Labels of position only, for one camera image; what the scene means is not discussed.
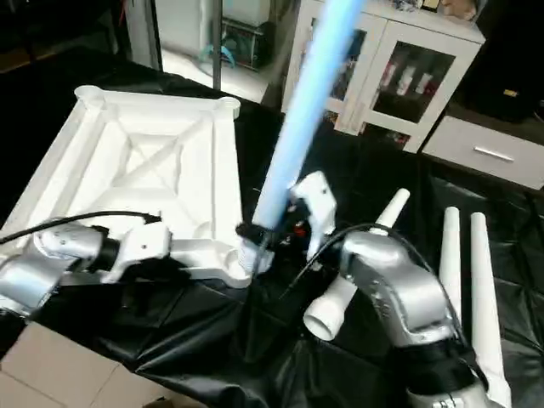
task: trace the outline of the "black plastic sheet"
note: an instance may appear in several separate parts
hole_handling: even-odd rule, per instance
[[[31,138],[12,149],[25,157],[8,182],[6,216],[75,102],[73,89],[106,89],[215,98],[179,76],[100,54],[75,51],[7,76],[13,103],[4,122]],[[250,219],[281,127],[282,115],[242,101],[235,121],[244,217]],[[3,162],[4,174],[13,174]],[[324,123],[304,165],[322,170],[337,198],[337,226],[374,221],[394,192],[411,191],[395,228],[438,266],[444,209],[462,215],[463,323],[470,323],[469,216],[485,213],[501,322],[507,380],[515,408],[544,400],[544,201],[504,183],[454,170]],[[300,255],[280,252],[272,270],[247,290],[218,281],[64,287],[39,315],[45,326],[129,370],[212,407],[348,408],[405,406],[390,344],[370,302],[357,293],[331,343],[311,336],[302,315],[334,278],[324,269],[304,276],[277,298],[300,270]]]

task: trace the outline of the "white pvc pipe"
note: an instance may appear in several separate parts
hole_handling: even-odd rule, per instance
[[[473,347],[490,384],[489,399],[504,408],[511,408],[512,396],[502,364],[501,332],[485,215],[475,212],[470,219]]]
[[[393,227],[409,197],[410,191],[406,189],[397,191],[378,217],[377,224]],[[371,232],[373,234],[387,235],[387,232],[382,229],[371,229]],[[304,312],[303,321],[306,328],[314,336],[330,342],[340,331],[346,308],[356,292],[356,285],[340,275],[337,276],[326,292],[315,299]]]
[[[444,213],[439,277],[461,323],[461,242],[459,210],[447,207]]]
[[[258,198],[254,224],[273,230],[286,210],[289,189],[297,182],[364,2],[328,0],[321,11]],[[252,269],[257,250],[251,242],[242,242],[240,264],[244,269]]]

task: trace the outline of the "tiled floor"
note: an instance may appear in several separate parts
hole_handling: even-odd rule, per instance
[[[140,408],[160,397],[203,407],[38,324],[1,364],[0,408]]]

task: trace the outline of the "white cylindrical tube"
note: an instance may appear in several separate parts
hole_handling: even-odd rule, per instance
[[[388,206],[382,211],[380,216],[376,220],[376,224],[385,225],[386,227],[392,227],[399,217],[400,212],[404,208],[406,202],[410,198],[410,191],[407,189],[400,189],[393,196]],[[387,235],[387,231],[379,228],[371,228],[372,234]]]
[[[409,197],[410,191],[406,189],[397,191],[378,217],[377,224],[392,227]],[[387,235],[387,232],[382,229],[371,229],[371,232],[373,234]],[[340,331],[346,308],[356,292],[356,285],[340,275],[337,276],[326,292],[315,299],[304,312],[303,321],[306,328],[314,336],[330,342]]]
[[[475,212],[470,219],[473,347],[490,384],[489,399],[510,408],[512,397],[502,364],[501,332],[485,215]]]
[[[459,233],[459,210],[455,207],[447,207],[444,213],[439,277],[450,297],[459,322],[461,322],[461,242]]]

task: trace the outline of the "black cable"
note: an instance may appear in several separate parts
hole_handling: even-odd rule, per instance
[[[356,231],[356,230],[362,230],[362,229],[370,229],[370,228],[376,228],[378,230],[384,230],[389,235],[391,235],[395,240],[399,241],[404,247],[406,247],[409,252],[412,252],[416,257],[419,263],[422,265],[423,268],[428,270],[429,272],[433,273],[433,269],[430,267],[430,265],[427,263],[425,258],[419,251],[401,234],[399,234],[394,229],[391,229],[389,227],[386,227],[385,225],[376,224],[376,223],[363,223],[363,224],[356,224],[351,227],[348,227],[346,229],[341,230],[340,232],[337,232],[335,235],[333,235],[331,238],[329,238],[323,245],[321,245],[320,249],[315,253],[315,255],[304,265],[304,267],[301,269],[300,272],[298,272],[295,279],[289,284],[287,289],[280,295],[278,300],[281,300],[285,295],[287,295],[293,287],[300,281],[300,279],[303,277],[303,275],[308,272],[308,270],[311,268],[311,266],[314,264],[314,262],[321,256],[321,254],[329,249],[332,245],[340,241],[346,234]]]
[[[86,218],[109,217],[109,216],[119,216],[119,215],[123,215],[127,217],[141,217],[144,219],[146,224],[156,223],[162,220],[162,218],[157,215],[152,215],[145,212],[137,212],[137,211],[110,210],[110,211],[87,212],[85,214],[73,215],[71,217],[57,218],[52,221],[48,221],[46,223],[39,224],[28,229],[23,229],[22,231],[15,232],[11,235],[6,235],[0,238],[0,245],[17,240],[21,236],[34,234],[35,232],[46,230],[48,228],[53,228],[62,224],[68,224],[68,223],[71,223],[72,221],[77,221],[77,220],[86,219]]]

